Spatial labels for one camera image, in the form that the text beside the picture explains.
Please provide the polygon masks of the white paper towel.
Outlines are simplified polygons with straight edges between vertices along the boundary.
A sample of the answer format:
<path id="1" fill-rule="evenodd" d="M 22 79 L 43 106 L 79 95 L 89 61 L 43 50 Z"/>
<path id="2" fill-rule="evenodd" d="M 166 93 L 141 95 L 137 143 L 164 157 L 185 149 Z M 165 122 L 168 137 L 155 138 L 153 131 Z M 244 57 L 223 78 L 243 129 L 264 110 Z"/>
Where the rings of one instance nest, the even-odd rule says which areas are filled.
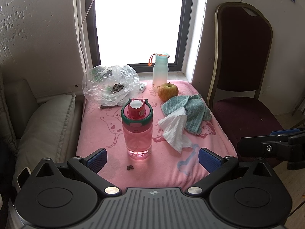
<path id="1" fill-rule="evenodd" d="M 180 154 L 184 148 L 191 148 L 193 145 L 184 134 L 186 122 L 187 115 L 184 107 L 177 109 L 158 122 L 159 127 L 163 130 L 163 138 Z"/>

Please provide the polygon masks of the yellow red apple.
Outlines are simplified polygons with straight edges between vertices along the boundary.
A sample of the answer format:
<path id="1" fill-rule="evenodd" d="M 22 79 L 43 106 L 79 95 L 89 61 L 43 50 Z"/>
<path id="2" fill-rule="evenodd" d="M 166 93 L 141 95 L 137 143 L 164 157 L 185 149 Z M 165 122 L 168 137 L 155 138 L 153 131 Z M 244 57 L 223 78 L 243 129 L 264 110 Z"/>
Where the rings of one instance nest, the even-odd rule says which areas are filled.
<path id="1" fill-rule="evenodd" d="M 158 96 L 162 102 L 167 102 L 174 96 L 179 94 L 178 87 L 173 83 L 164 83 L 158 90 Z"/>

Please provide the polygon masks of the beige cushion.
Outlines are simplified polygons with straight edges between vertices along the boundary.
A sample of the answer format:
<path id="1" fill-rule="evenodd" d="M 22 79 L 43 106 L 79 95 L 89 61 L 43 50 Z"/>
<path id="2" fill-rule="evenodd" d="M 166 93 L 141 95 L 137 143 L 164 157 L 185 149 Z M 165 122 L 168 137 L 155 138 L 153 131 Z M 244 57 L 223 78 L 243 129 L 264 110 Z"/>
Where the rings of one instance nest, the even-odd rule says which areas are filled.
<path id="1" fill-rule="evenodd" d="M 33 113 L 19 143 L 14 180 L 26 167 L 33 171 L 42 158 L 65 162 L 75 155 L 74 117 L 74 94 L 50 99 Z"/>

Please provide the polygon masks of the pink water bottle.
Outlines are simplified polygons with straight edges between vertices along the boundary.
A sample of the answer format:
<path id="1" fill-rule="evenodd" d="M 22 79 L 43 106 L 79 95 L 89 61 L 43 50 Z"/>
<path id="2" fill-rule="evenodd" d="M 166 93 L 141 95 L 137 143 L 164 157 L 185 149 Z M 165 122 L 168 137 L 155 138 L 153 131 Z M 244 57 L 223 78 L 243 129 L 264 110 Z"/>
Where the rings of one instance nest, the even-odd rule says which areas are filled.
<path id="1" fill-rule="evenodd" d="M 129 99 L 121 108 L 121 122 L 129 157 L 146 159 L 153 141 L 153 109 L 148 100 Z"/>

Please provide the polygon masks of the maroon banquet chair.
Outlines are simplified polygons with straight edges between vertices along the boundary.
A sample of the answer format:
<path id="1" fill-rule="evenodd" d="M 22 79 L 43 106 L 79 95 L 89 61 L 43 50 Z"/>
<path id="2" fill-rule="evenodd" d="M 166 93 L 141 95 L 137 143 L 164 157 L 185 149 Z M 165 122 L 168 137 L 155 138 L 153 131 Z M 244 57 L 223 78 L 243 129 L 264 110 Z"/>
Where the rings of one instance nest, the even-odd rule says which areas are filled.
<path id="1" fill-rule="evenodd" d="M 215 58 L 207 104 L 234 147 L 241 138 L 282 130 L 259 100 L 272 44 L 270 22 L 254 6 L 220 4 L 215 12 Z"/>

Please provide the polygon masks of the teal striped cloth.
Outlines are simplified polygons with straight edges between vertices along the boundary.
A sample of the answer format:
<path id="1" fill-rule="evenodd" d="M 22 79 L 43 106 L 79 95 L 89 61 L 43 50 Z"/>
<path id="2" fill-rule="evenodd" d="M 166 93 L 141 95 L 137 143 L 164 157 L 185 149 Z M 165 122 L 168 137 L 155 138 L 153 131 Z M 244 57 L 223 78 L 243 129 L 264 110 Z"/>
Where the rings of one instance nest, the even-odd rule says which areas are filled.
<path id="1" fill-rule="evenodd" d="M 170 98 L 162 106 L 165 116 L 184 108 L 186 111 L 187 122 L 185 129 L 192 134 L 199 135 L 202 132 L 202 121 L 212 119 L 209 108 L 206 106 L 201 95 L 180 95 Z"/>

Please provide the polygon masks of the pink cartoon blanket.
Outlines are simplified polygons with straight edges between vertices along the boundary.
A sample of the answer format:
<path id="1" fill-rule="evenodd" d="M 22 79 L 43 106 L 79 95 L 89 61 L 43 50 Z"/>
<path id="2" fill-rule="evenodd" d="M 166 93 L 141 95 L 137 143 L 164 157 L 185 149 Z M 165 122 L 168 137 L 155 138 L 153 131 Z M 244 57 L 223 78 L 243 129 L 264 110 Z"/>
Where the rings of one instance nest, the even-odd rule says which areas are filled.
<path id="1" fill-rule="evenodd" d="M 107 150 L 106 165 L 98 173 L 102 178 L 126 188 L 167 188 L 180 187 L 183 190 L 208 175 L 198 161 L 198 151 L 208 148 L 222 157 L 236 156 L 236 151 L 215 118 L 203 121 L 202 132 L 195 136 L 185 135 L 193 147 L 178 153 L 163 138 L 159 120 L 164 118 L 161 100 L 147 81 L 140 98 L 147 99 L 153 108 L 152 153 L 144 160 L 129 157 L 126 149 L 121 122 L 121 108 L 104 108 L 85 101 L 81 132 L 76 154 L 86 157 L 99 148 Z"/>

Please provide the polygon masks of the frosted mint bottle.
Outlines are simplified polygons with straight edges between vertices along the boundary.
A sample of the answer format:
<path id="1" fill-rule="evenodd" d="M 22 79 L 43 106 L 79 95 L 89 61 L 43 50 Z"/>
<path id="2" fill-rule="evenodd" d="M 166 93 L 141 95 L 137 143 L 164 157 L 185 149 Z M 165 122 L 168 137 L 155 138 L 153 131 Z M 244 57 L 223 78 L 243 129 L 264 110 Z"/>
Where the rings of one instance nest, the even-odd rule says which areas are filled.
<path id="1" fill-rule="evenodd" d="M 168 81 L 168 54 L 152 54 L 148 61 L 148 66 L 153 65 L 152 87 L 154 91 L 158 91 L 161 85 Z"/>

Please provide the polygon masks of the black window frame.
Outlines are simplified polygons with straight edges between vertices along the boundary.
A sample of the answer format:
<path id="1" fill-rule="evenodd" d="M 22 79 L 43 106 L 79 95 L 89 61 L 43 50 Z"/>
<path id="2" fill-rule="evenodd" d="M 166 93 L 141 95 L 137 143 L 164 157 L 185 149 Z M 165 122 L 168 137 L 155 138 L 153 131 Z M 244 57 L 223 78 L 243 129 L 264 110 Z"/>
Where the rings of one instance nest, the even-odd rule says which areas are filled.
<path id="1" fill-rule="evenodd" d="M 170 71 L 181 71 L 193 0 L 85 0 L 91 64 L 127 64 L 151 72 L 152 54 L 169 55 Z"/>

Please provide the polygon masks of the clear plastic bag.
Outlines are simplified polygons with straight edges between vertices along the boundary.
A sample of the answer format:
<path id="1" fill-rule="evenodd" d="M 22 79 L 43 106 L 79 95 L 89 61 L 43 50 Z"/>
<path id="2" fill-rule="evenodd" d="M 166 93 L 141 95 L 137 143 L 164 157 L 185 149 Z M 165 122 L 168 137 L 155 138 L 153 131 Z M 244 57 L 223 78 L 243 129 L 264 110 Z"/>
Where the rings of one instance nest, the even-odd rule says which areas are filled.
<path id="1" fill-rule="evenodd" d="M 145 88 L 129 65 L 98 65 L 85 72 L 82 81 L 85 98 L 100 106 L 123 106 Z"/>

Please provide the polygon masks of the small dark crumbs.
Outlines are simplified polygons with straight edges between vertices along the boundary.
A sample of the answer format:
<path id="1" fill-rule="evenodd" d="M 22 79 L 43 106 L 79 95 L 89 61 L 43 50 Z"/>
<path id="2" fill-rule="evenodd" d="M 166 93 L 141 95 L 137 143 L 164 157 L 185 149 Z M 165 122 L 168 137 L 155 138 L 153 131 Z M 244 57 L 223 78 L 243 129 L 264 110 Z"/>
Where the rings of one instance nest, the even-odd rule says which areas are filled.
<path id="1" fill-rule="evenodd" d="M 127 166 L 127 170 L 132 170 L 134 167 L 132 165 Z"/>

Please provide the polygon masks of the white device on cushion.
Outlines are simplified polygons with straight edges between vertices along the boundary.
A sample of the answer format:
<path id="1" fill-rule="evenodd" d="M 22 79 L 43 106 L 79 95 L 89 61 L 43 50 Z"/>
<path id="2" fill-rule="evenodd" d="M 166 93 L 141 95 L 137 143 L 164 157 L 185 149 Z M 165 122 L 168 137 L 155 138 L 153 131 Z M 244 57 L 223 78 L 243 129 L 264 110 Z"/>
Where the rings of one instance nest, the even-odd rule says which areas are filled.
<path id="1" fill-rule="evenodd" d="M 26 180 L 30 177 L 31 170 L 28 167 L 25 167 L 17 176 L 17 184 L 19 189 L 22 189 L 24 184 L 26 183 Z"/>

